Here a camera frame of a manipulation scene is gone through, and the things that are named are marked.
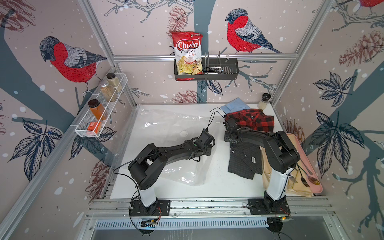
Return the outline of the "red black plaid shirt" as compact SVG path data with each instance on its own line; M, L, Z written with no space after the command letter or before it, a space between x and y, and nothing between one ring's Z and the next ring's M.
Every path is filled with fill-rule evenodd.
M234 119L238 126L255 131L273 132L275 121L273 116L266 115L259 109L247 109L225 115L225 119Z

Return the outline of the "grey pinstriped shirt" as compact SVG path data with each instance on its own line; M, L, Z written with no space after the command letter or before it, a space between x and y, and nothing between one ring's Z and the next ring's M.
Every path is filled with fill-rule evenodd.
M259 146L241 142L230 143L230 148L229 173L249 180L263 173L263 158Z

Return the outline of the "clear plastic vacuum bag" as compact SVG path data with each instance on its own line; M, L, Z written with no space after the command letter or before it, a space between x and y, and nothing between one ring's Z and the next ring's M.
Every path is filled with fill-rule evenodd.
M130 162L149 144L157 147L171 147L182 144L185 140L198 137L204 128L213 137L223 129L223 118L218 113L209 111L172 112L164 106L143 106L137 114L124 159ZM185 138L181 131L187 131ZM202 157L200 162L181 160L167 164L160 174L161 178L188 186L203 186L208 182L212 157Z

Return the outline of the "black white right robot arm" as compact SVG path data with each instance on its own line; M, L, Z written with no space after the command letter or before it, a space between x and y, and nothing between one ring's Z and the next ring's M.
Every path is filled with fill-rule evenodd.
M224 122L226 141L246 142L265 149L272 168L269 186L264 193L263 207L267 213L275 213L286 200L286 186L291 172L300 160L300 154L283 131L267 133L240 127L234 119Z

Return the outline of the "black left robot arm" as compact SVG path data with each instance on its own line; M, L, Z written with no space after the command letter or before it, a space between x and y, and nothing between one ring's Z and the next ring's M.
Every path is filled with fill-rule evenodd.
M157 147L155 144L147 145L128 166L139 190L139 199L143 207L149 209L157 203L158 198L153 185L167 164L181 160L200 162L202 156L211 155L215 144L215 138L208 129L203 129L198 137L185 140L180 145L165 148Z

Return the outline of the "beige folded cloth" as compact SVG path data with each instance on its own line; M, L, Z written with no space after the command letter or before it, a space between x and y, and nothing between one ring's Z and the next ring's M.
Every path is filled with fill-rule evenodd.
M307 181L308 185L310 186L309 188L306 187L301 181L300 173L297 170L294 170L291 173L291 175L295 178L296 182L294 183L292 180L288 181L287 193L293 194L293 195L298 195L298 196L303 196L303 197L309 197L309 198L312 197L313 194L321 193L323 191L323 186L321 184L319 184L319 185L313 184L309 180L309 177L307 176L307 174L310 175L310 177L315 178L317 180L317 182L319 183L319 180L318 180L318 177L316 176L315 170L314 170L313 166L311 165L311 163L310 163L307 155L305 154L303 148L301 147L300 141L293 134L287 134L287 135L300 154L301 160L299 161L299 166L301 168L303 168L303 170L302 170L303 176L304 176L305 180ZM263 185L264 185L264 188L266 189L269 186L272 168L271 168L270 164L268 163L267 155L265 153L264 148L260 148L260 149L262 151Z

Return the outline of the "red Chuba cassava chips bag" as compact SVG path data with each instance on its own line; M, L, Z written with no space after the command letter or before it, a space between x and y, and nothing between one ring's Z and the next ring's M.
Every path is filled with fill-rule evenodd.
M195 32L171 32L176 57L176 75L202 75L202 39Z

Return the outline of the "pepper grinder black cap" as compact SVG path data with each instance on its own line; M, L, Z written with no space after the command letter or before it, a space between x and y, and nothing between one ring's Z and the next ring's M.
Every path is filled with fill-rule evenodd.
M266 107L267 107L267 105L268 105L268 103L269 103L269 101L270 101L270 99L271 99L271 95L270 94L268 94L268 93L263 93L262 94L262 99L260 100L260 102L258 103L258 108L260 109L260 110L265 110L266 109Z

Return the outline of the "black fork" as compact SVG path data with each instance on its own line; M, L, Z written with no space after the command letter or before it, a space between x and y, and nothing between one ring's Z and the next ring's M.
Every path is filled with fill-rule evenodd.
M304 178L304 175L302 173L302 170L301 170L301 167L298 166L298 170L299 170L299 173L301 175L301 182L303 183L303 185L306 187L306 188L310 188L309 184L307 183L306 179Z

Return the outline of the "gold spoon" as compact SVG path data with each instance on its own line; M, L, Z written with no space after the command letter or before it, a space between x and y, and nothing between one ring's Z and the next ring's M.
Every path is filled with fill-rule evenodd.
M303 166L306 168L306 170L307 170L307 171L305 171L303 168L301 168L301 170L303 170L303 171L305 172L305 174L307 175L308 180L309 180L312 184L319 186L319 185L320 185L320 181L319 181L318 179L314 178L314 177L311 175L312 172L309 171L309 169L307 168L307 166L306 166L304 163L302 163L302 165L303 165Z

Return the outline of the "small orange box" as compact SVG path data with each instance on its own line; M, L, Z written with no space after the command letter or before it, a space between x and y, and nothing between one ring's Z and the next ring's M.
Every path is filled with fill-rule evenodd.
M93 132L96 135L98 135L102 127L102 123L103 123L102 121L91 122L88 125L87 131Z

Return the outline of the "orange sauce jar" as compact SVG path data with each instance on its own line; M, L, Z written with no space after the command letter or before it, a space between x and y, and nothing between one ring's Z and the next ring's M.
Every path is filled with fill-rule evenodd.
M104 106L97 99L88 101L88 106L97 120L105 121L107 119L108 114Z

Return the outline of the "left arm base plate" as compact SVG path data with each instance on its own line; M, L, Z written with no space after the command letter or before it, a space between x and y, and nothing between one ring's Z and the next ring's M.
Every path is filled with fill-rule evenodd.
M157 200L149 207L145 207L140 200L133 200L130 207L130 216L169 216L170 206L170 200Z

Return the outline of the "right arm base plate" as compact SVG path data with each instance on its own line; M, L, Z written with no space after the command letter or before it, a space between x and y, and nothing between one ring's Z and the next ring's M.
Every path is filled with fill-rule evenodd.
M246 206L250 210L251 215L290 215L291 211L287 202L287 198L273 201L264 198L248 199Z

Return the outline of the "clear acrylic wall shelf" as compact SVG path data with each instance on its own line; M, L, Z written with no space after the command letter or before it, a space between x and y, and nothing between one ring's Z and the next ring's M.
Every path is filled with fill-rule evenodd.
M111 114L127 82L125 74L108 73L99 83L100 92L87 102L87 112L75 128L79 137L102 138L106 124L112 122Z

